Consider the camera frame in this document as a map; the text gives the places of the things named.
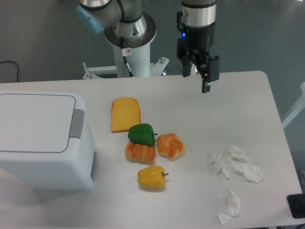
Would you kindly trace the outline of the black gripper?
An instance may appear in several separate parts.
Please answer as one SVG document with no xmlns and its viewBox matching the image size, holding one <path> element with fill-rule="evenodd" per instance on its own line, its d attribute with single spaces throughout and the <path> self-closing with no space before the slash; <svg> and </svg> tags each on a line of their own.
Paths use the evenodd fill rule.
<svg viewBox="0 0 305 229">
<path fill-rule="evenodd" d="M 181 32 L 177 40 L 177 59 L 182 64 L 182 76 L 189 76 L 191 64 L 194 64 L 203 81 L 202 93 L 210 92 L 212 83 L 219 80 L 220 75 L 220 58 L 209 53 L 214 42 L 215 24 L 191 27 L 179 23 L 177 29 Z"/>
</svg>

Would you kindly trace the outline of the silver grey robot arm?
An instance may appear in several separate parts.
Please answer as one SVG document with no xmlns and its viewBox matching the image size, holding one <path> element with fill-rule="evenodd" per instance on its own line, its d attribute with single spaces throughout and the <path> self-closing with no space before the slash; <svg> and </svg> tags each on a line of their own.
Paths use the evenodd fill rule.
<svg viewBox="0 0 305 229">
<path fill-rule="evenodd" d="M 214 41 L 215 0 L 183 0 L 176 14 L 176 58 L 184 77 L 191 75 L 195 65 L 200 73 L 202 92 L 210 91 L 220 75 L 220 58 L 209 53 Z M 118 77 L 149 77 L 160 75 L 165 68 L 150 63 L 150 44 L 156 35 L 154 19 L 142 10 L 140 0 L 81 0 L 76 9 L 83 23 L 94 33 L 103 32 L 113 47 Z"/>
</svg>

